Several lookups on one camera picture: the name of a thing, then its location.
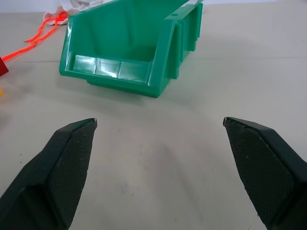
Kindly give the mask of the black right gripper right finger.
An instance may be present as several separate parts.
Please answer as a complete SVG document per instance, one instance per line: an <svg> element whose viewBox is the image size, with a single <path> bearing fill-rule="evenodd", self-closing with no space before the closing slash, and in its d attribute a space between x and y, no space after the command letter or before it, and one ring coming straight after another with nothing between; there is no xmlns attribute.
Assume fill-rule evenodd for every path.
<svg viewBox="0 0 307 230"><path fill-rule="evenodd" d="M239 177L269 230L307 228L307 163L273 129L225 117Z"/></svg>

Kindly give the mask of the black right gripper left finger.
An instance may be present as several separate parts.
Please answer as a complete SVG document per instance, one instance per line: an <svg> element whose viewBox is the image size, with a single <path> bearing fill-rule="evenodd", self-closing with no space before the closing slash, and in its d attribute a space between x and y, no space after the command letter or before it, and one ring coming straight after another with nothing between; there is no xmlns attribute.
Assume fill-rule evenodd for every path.
<svg viewBox="0 0 307 230"><path fill-rule="evenodd" d="M87 178L97 120L70 123L17 174L0 198L2 230L67 230Z"/></svg>

